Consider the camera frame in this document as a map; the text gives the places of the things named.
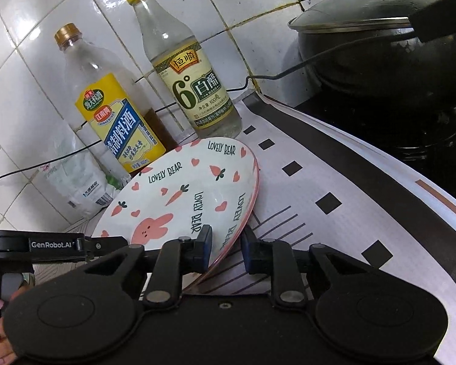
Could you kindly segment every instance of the white vinegar bottle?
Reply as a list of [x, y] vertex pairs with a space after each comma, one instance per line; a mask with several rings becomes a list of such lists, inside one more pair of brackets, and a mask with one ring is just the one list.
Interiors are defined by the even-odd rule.
[[147, 58], [200, 138], [236, 137], [242, 120], [193, 32], [156, 0], [127, 0]]

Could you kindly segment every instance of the bottle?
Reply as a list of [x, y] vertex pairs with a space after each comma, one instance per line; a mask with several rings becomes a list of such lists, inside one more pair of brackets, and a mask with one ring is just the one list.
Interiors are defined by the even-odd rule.
[[65, 117], [73, 130], [88, 121], [132, 177], [177, 146], [146, 100], [138, 108], [131, 73], [112, 52], [85, 42], [72, 23], [54, 37], [65, 54], [66, 82], [77, 99]]
[[242, 121], [191, 29], [156, 0], [127, 0], [143, 46], [200, 138], [236, 137]]

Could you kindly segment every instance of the power cord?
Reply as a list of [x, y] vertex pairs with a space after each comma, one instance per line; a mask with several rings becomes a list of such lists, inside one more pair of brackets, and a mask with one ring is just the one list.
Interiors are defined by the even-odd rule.
[[[245, 85], [243, 85], [242, 87], [239, 87], [239, 88], [234, 88], [234, 89], [227, 89], [226, 91], [227, 92], [237, 92], [237, 91], [240, 91], [240, 90], [245, 90], [247, 87], [248, 87], [248, 83], [249, 81], [252, 79], [252, 80], [279, 80], [283, 77], [285, 77], [286, 75], [289, 75], [305, 66], [307, 66], [308, 64], [312, 63], [312, 62], [315, 62], [319, 59], [322, 59], [326, 56], [329, 56], [335, 52], [339, 52], [341, 50], [345, 50], [349, 47], [354, 47], [354, 46], [357, 46], [357, 45], [361, 45], [361, 44], [365, 44], [365, 43], [373, 43], [373, 42], [381, 42], [381, 41], [389, 41], [389, 42], [398, 42], [398, 41], [405, 41], [405, 40], [409, 40], [411, 38], [415, 38], [416, 35], [414, 33], [414, 31], [411, 31], [409, 33], [405, 33], [405, 34], [390, 34], [390, 35], [381, 35], [381, 36], [376, 36], [376, 37], [367, 37], [367, 38], [361, 38], [359, 40], [355, 40], [355, 41], [350, 41], [348, 43], [343, 43], [341, 45], [338, 45], [336, 47], [332, 47], [328, 50], [325, 50], [323, 52], [320, 52], [320, 53], [317, 53], [316, 55], [314, 56], [311, 56], [309, 59], [307, 60], [304, 60], [303, 62], [299, 63], [299, 64], [296, 64], [295, 66], [291, 67], [291, 68], [288, 68], [287, 70], [277, 74], [277, 75], [248, 75], [245, 79]], [[172, 107], [172, 106], [175, 106], [177, 103], [174, 102], [174, 103], [171, 103], [171, 104], [168, 104], [167, 106], [164, 106], [162, 108], [159, 108], [158, 110], [155, 110], [155, 112], [159, 112], [159, 111], [162, 111], [162, 110], [165, 110], [166, 108], [169, 108], [169, 107]], [[5, 177], [8, 177], [8, 176], [11, 176], [13, 174], [17, 174], [17, 173], [22, 173], [24, 171], [27, 171], [27, 170], [32, 170], [32, 169], [36, 169], [40, 166], [43, 166], [45, 164], [48, 164], [48, 163], [54, 163], [54, 162], [57, 162], [57, 161], [60, 161], [61, 159], [65, 159], [65, 158], [69, 158], [73, 155], [76, 155], [76, 154], [79, 154], [79, 152], [83, 152], [83, 151], [86, 151], [88, 148], [91, 148], [93, 147], [94, 145], [96, 144], [99, 144], [100, 142], [102, 142], [102, 140], [98, 140], [98, 141], [95, 141], [93, 144], [90, 144], [90, 145], [87, 145], [86, 147], [83, 147], [77, 151], [74, 151], [74, 152], [71, 152], [70, 154], [67, 154], [67, 155], [64, 155], [64, 156], [61, 156], [59, 158], [56, 158], [56, 159], [52, 159], [51, 161], [48, 161], [48, 162], [43, 162], [43, 163], [39, 163], [35, 166], [31, 166], [31, 167], [27, 167], [25, 169], [20, 169], [20, 170], [15, 170], [15, 171], [12, 171], [10, 173], [7, 173], [7, 174], [4, 174], [2, 176], [0, 176], [0, 179], [3, 179]]]

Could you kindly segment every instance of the yellow label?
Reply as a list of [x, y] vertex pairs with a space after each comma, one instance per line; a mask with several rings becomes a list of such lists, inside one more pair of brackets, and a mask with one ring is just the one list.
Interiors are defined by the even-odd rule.
[[154, 62], [154, 67], [194, 128], [210, 127], [234, 109], [198, 42]]
[[112, 73], [86, 87], [76, 107], [129, 173], [165, 154]]

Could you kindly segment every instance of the ceramic plate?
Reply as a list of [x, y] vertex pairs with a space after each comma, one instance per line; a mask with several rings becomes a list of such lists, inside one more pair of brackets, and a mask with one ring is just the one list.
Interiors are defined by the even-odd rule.
[[123, 236], [130, 244], [156, 250], [180, 236], [195, 238], [209, 224], [212, 269], [247, 223], [258, 185], [258, 163], [246, 145], [225, 137], [195, 140], [135, 176], [107, 208], [93, 236]]

